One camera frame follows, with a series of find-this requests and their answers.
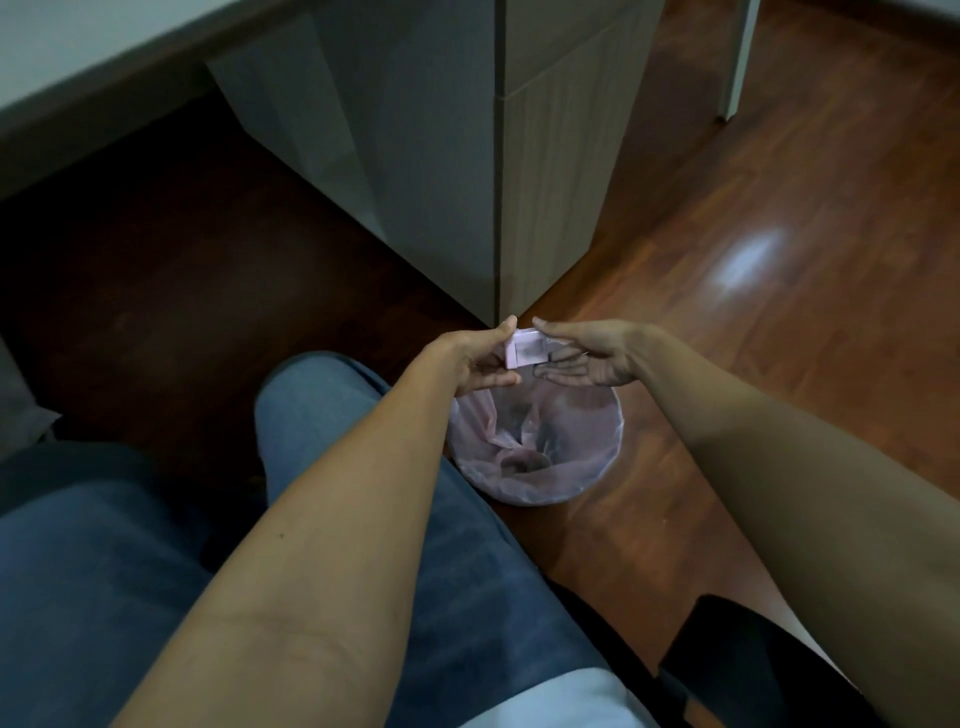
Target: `small box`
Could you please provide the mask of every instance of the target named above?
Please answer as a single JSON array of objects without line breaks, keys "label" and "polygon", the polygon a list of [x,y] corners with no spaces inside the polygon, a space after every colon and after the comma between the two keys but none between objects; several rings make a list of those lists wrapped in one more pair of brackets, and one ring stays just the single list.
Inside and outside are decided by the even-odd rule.
[{"label": "small box", "polygon": [[514,331],[504,346],[504,364],[507,369],[517,369],[550,360],[550,353],[562,349],[566,342],[551,339],[535,328],[519,328]]}]

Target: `trash bag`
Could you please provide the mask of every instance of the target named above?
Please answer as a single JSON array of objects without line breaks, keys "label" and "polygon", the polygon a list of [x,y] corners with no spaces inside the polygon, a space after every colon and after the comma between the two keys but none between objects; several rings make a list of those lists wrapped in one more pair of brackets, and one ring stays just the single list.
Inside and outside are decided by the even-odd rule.
[{"label": "trash bag", "polygon": [[611,387],[561,387],[533,377],[453,401],[446,441],[464,477],[512,505],[569,500],[616,459],[623,436]]}]

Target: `wooden floor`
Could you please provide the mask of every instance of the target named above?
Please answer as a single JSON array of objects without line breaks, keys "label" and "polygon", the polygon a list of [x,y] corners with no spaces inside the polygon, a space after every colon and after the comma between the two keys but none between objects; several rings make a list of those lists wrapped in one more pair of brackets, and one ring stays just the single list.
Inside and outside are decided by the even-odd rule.
[{"label": "wooden floor", "polygon": [[[765,0],[721,127],[731,14],[670,0],[593,247],[529,313],[658,322],[960,497],[960,53]],[[286,356],[337,349],[395,379],[476,325],[216,98],[0,224],[0,333],[60,434],[145,448],[197,487],[258,473],[252,398]],[[650,665],[704,592],[799,630],[646,393],[621,394],[604,480],[504,519]]]}]

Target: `forearm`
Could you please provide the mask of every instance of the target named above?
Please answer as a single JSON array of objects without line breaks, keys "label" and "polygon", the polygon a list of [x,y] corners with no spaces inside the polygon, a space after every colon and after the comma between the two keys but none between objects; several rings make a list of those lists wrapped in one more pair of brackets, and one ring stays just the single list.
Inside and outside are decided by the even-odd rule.
[{"label": "forearm", "polygon": [[642,328],[637,377],[798,617],[897,724],[960,722],[960,504]]},{"label": "forearm", "polygon": [[121,719],[382,724],[455,388],[425,350],[231,555]]}]

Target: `blue jeans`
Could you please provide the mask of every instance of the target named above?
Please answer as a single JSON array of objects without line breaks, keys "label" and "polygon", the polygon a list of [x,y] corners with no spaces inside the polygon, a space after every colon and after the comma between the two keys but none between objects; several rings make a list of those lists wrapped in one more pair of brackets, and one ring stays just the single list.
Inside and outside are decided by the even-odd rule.
[{"label": "blue jeans", "polygon": [[[277,370],[254,413],[269,501],[387,389],[335,354]],[[5,722],[108,723],[211,578],[200,564],[208,526],[170,507],[151,473],[128,449],[73,443],[0,464],[0,492],[23,501],[0,518]],[[23,497],[30,488],[40,495]],[[443,460],[388,725],[457,726],[552,677],[604,665],[503,522]]]}]

